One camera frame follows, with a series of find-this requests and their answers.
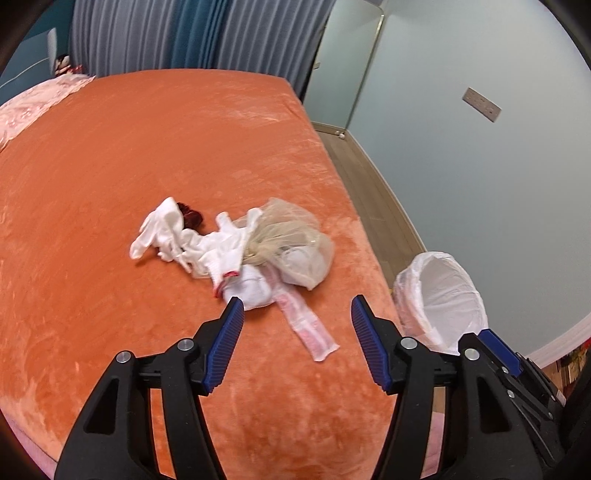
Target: bed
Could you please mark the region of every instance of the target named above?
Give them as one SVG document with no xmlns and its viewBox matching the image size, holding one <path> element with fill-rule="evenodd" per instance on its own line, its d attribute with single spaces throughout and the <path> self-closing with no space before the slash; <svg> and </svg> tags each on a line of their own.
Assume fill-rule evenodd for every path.
<svg viewBox="0 0 591 480">
<path fill-rule="evenodd" d="M 129 259 L 147 214 L 172 196 L 211 231 L 221 211 L 238 218 L 280 197 L 335 242 L 329 276 L 302 293 L 340 349 L 317 364 L 276 306 L 248 312 L 224 383 L 202 402 L 212 440 L 229 480 L 371 477 L 394 401 L 372 382 L 350 301 L 362 293 L 398 318 L 286 81 L 221 70 L 96 79 L 11 141 L 0 166 L 0 408 L 52 458 L 117 352 L 162 352 L 223 310 L 209 280 L 154 252 Z"/>
</svg>

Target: baseboard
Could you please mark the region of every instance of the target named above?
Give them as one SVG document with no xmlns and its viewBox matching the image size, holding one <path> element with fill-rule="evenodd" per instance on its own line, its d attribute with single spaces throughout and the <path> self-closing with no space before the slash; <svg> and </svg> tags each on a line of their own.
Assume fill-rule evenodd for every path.
<svg viewBox="0 0 591 480">
<path fill-rule="evenodd" d="M 414 239 L 417 241 L 419 245 L 421 245 L 423 251 L 426 252 L 427 249 L 425 248 L 423 241 L 418 235 L 416 228 L 414 227 L 414 225 L 410 221 L 410 218 L 406 214 L 404 208 L 396 198 L 396 195 L 390 188 L 390 185 L 386 182 L 383 175 L 377 169 L 369 155 L 367 155 L 367 152 L 363 149 L 363 147 L 359 144 L 359 142 L 357 142 L 355 137 L 349 131 L 345 132 L 345 141 L 350 145 L 350 147 L 355 151 L 355 153 L 365 158 L 368 161 L 368 163 L 372 166 L 372 168 L 375 170 L 376 174 L 384 184 L 386 191 L 388 191 L 391 195 L 392 201 L 396 204 L 397 208 L 399 208 L 400 211 L 404 212 L 405 221 L 408 225 L 409 230 L 412 232 Z M 552 364 L 553 362 L 556 362 L 556 360 L 559 360 L 568 353 L 572 352 L 575 348 L 580 346 L 584 341 L 588 340 L 589 338 L 591 338 L 591 313 L 587 315 L 579 323 L 577 323 L 575 326 L 573 326 L 570 330 L 560 335 L 557 339 L 548 343 L 548 345 L 545 345 L 542 348 L 536 350 L 535 352 L 530 353 L 527 357 L 529 357 L 529 359 L 532 360 L 540 368 L 544 368 Z"/>
<path fill-rule="evenodd" d="M 410 218 L 408 217 L 406 211 L 402 207 L 402 204 L 398 201 L 398 198 L 396 197 L 396 195 L 394 194 L 394 192 L 390 188 L 390 185 L 388 184 L 388 182 L 384 179 L 384 176 L 382 175 L 382 173 L 375 166 L 375 163 L 372 161 L 372 159 L 369 157 L 369 155 L 367 155 L 367 152 L 363 149 L 363 147 L 360 145 L 360 143 L 357 142 L 356 138 L 349 131 L 345 132 L 345 141 L 355 151 L 355 153 L 357 153 L 358 155 L 365 158 L 368 161 L 368 163 L 371 165 L 375 174 L 378 176 L 378 178 L 382 182 L 384 189 L 390 195 L 392 201 L 394 202 L 394 205 L 396 205 L 396 208 L 398 208 L 403 213 L 404 222 L 407 224 L 408 230 L 411 232 L 411 234 L 413 236 L 413 240 L 416 241 L 416 243 L 420 246 L 420 248 L 423 250 L 423 252 L 426 252 L 427 248 L 425 247 L 423 240 L 421 240 L 421 237 L 418 235 L 417 229 L 414 227 L 413 223 L 410 221 Z"/>
<path fill-rule="evenodd" d="M 334 125 L 321 124 L 319 122 L 312 122 L 314 130 L 330 135 L 340 135 L 345 133 L 345 129 L 341 127 L 335 127 Z"/>
<path fill-rule="evenodd" d="M 583 342 L 591 338 L 591 313 L 570 330 L 552 340 L 548 345 L 528 355 L 538 367 L 544 368 L 572 352 Z"/>
</svg>

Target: metal screw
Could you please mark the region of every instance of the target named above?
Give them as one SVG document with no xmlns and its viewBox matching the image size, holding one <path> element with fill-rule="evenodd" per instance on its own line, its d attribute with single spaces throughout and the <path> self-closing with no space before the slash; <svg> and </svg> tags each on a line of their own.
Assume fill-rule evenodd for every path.
<svg viewBox="0 0 591 480">
<path fill-rule="evenodd" d="M 404 337 L 400 340 L 400 345 L 406 350 L 413 350 L 418 346 L 417 341 L 412 337 Z"/>
<path fill-rule="evenodd" d="M 190 338 L 184 338 L 179 343 L 177 343 L 177 348 L 183 352 L 186 352 L 193 348 L 195 343 Z"/>
<path fill-rule="evenodd" d="M 131 353 L 129 353 L 128 351 L 119 352 L 117 354 L 117 356 L 115 357 L 115 359 L 120 364 L 126 364 L 131 359 Z"/>
<path fill-rule="evenodd" d="M 473 348 L 466 348 L 466 350 L 464 350 L 464 355 L 468 360 L 472 361 L 478 360 L 480 358 L 480 353 L 478 350 L 474 350 Z"/>
</svg>

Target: white glove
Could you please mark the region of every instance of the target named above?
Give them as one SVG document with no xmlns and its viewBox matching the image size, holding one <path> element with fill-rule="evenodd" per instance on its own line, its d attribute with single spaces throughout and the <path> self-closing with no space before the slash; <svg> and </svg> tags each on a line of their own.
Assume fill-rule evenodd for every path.
<svg viewBox="0 0 591 480">
<path fill-rule="evenodd" d="M 137 260 L 150 246 L 156 247 L 162 260 L 177 261 L 190 273 L 191 268 L 183 259 L 183 249 L 180 245 L 183 226 L 183 215 L 178 209 L 177 202 L 168 197 L 144 220 L 139 229 L 139 237 L 131 244 L 129 256 Z"/>
<path fill-rule="evenodd" d="M 252 231 L 255 229 L 262 210 L 253 208 L 246 216 L 246 227 L 238 228 L 227 212 L 216 217 L 219 231 L 199 235 L 194 230 L 184 230 L 180 245 L 184 252 L 182 260 L 191 265 L 194 277 L 208 275 L 212 279 L 213 291 L 217 297 L 228 279 L 240 275 L 242 256 Z"/>
</svg>

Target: wall outlet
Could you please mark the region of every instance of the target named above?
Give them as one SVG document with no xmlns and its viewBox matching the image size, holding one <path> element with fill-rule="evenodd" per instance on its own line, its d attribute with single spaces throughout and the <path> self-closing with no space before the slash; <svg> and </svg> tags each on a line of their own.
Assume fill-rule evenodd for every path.
<svg viewBox="0 0 591 480">
<path fill-rule="evenodd" d="M 478 110 L 482 115 L 487 117 L 491 122 L 494 122 L 499 118 L 501 109 L 492 103 L 489 99 L 483 97 L 480 93 L 471 88 L 466 90 L 466 93 L 462 97 L 468 105 L 471 105 Z"/>
</svg>

